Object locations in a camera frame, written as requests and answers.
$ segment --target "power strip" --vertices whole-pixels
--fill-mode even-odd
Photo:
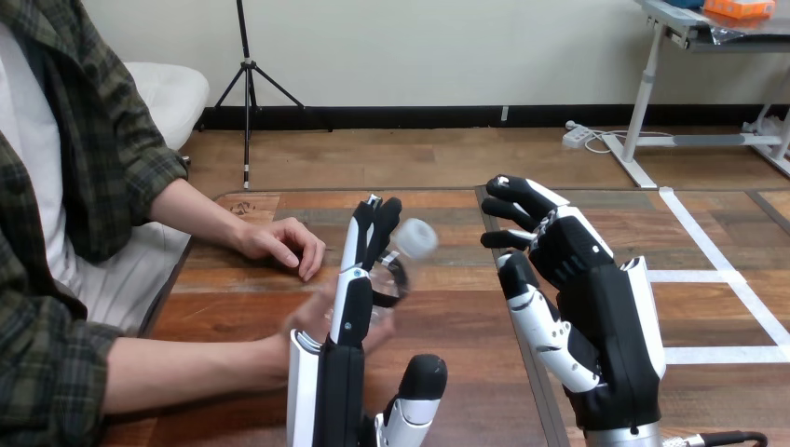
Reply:
[[[563,146],[579,149],[584,143],[595,138],[592,130],[576,125],[571,131],[563,135]]]

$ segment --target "black baseboard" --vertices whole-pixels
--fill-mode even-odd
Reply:
[[[655,104],[647,108],[647,126],[739,126],[754,121],[759,104]],[[326,129],[449,129],[449,128],[559,128],[567,120],[584,126],[627,126],[633,105],[512,105],[507,121],[501,106],[436,107],[261,107],[252,120],[255,130]],[[787,106],[774,106],[784,117]],[[244,107],[207,107],[205,129],[244,129]]]

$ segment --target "plaid shirt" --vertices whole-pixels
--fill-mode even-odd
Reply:
[[[75,252],[107,259],[154,198],[186,176],[123,63],[79,0],[0,0],[61,132],[66,232]],[[0,444],[84,445],[102,420],[106,356],[118,332],[49,273],[29,176],[0,134]]]

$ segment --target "bottle cap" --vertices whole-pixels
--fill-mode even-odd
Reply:
[[[439,246],[436,232],[419,219],[409,219],[404,222],[392,240],[403,254],[415,260],[429,257]]]

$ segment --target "robotic hand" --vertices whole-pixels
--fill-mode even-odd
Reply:
[[[661,441],[658,397],[666,364],[645,258],[617,266],[579,209],[538,183],[500,175],[486,190],[491,197],[483,212],[526,231],[485,233],[483,245],[526,250],[559,291],[554,307],[522,252],[497,259],[519,344],[534,349],[563,383],[588,446],[768,445],[762,433],[741,431]]]
[[[446,365],[436,356],[411,359],[384,412],[370,418],[362,409],[362,340],[373,304],[397,301],[374,293],[370,270],[389,244],[400,212],[397,198],[382,205],[371,195],[360,203],[348,225],[326,341],[291,332],[289,447],[419,447],[428,433],[447,383]]]

